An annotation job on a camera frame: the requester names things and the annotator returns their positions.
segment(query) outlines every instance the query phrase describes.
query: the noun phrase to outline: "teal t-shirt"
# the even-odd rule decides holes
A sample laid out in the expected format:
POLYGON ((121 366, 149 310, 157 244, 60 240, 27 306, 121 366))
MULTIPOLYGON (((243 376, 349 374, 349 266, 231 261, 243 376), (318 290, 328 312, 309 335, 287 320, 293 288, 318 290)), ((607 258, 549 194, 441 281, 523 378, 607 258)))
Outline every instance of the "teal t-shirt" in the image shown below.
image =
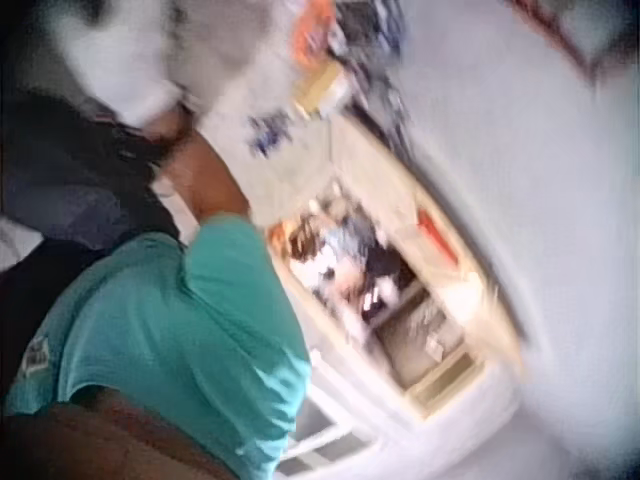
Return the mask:
POLYGON ((219 216, 186 250, 144 234, 83 272, 29 345, 5 411, 113 388, 242 480, 264 479, 294 429, 310 371, 262 237, 240 217, 219 216))

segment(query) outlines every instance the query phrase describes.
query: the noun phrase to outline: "person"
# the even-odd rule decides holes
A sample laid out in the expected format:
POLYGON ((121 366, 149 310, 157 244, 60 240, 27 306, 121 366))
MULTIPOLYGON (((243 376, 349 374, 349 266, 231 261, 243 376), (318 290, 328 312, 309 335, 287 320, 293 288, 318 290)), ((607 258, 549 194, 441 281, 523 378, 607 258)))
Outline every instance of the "person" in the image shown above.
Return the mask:
POLYGON ((5 213, 45 237, 0 278, 3 414, 73 403, 216 478, 270 478, 304 339, 229 169, 185 108, 152 103, 106 126, 46 96, 3 109, 5 213), (186 248, 157 169, 200 223, 186 248))

